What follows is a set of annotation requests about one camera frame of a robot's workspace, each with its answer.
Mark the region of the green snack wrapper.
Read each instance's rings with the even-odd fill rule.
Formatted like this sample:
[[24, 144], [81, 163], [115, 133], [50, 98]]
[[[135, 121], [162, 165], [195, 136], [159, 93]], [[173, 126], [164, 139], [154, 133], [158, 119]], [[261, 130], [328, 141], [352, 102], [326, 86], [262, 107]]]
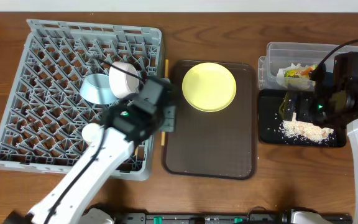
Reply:
[[318, 65], [307, 65], [302, 67], [301, 64], [294, 65], [292, 64], [290, 67], [285, 68], [283, 75], [287, 78], [310, 78], [310, 72], [316, 69]]

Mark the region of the white small bowl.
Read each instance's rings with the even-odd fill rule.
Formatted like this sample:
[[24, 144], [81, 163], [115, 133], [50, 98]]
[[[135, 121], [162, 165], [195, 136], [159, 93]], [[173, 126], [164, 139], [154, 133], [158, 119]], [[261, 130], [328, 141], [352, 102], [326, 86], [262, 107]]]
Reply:
[[[137, 75], [135, 67], [129, 63], [114, 62], [113, 65], [133, 75]], [[114, 96], [121, 99], [136, 92], [139, 86], [139, 79], [110, 67], [109, 85]]]

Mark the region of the light blue bowl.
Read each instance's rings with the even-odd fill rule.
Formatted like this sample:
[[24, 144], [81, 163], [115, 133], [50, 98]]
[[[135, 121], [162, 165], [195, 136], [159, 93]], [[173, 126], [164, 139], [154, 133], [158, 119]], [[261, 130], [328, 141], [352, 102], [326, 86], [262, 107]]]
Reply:
[[101, 73], [88, 75], [83, 80], [80, 96], [90, 103], [99, 105], [109, 105], [118, 100], [110, 88], [109, 77]]

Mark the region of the white cup with rice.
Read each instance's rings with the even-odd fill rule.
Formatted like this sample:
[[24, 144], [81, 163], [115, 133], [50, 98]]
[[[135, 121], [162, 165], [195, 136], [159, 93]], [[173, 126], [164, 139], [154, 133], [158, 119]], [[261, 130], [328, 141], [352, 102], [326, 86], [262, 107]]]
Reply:
[[89, 123], [82, 129], [81, 136], [88, 145], [91, 145], [93, 142], [101, 139], [102, 132], [103, 129], [99, 124]]

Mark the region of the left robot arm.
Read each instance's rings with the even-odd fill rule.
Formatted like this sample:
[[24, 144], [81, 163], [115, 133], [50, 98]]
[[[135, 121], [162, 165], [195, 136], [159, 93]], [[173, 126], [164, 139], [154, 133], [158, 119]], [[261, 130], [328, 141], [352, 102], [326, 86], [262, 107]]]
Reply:
[[26, 215], [12, 211], [4, 222], [78, 223], [110, 175], [163, 125], [175, 92], [166, 78], [149, 76], [139, 93], [104, 111], [96, 139], [60, 183]]

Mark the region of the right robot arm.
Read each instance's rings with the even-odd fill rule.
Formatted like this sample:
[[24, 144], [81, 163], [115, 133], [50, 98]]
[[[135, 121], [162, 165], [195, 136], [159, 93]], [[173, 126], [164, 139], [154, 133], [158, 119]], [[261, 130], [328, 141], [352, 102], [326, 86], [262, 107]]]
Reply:
[[321, 63], [310, 74], [315, 82], [314, 91], [288, 91], [279, 113], [284, 120], [296, 119], [320, 128], [346, 131], [354, 167], [353, 222], [358, 223], [358, 52], [335, 56], [331, 73]]

